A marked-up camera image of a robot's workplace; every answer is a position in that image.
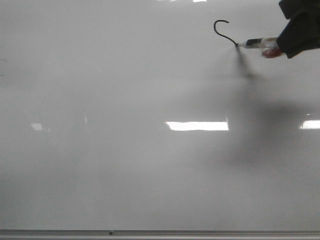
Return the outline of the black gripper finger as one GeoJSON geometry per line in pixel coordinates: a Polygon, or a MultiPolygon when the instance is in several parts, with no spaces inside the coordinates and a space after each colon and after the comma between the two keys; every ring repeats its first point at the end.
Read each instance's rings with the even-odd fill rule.
{"type": "Polygon", "coordinates": [[[286,56],[320,47],[320,2],[318,0],[281,0],[279,7],[289,20],[276,42],[286,56]]]}

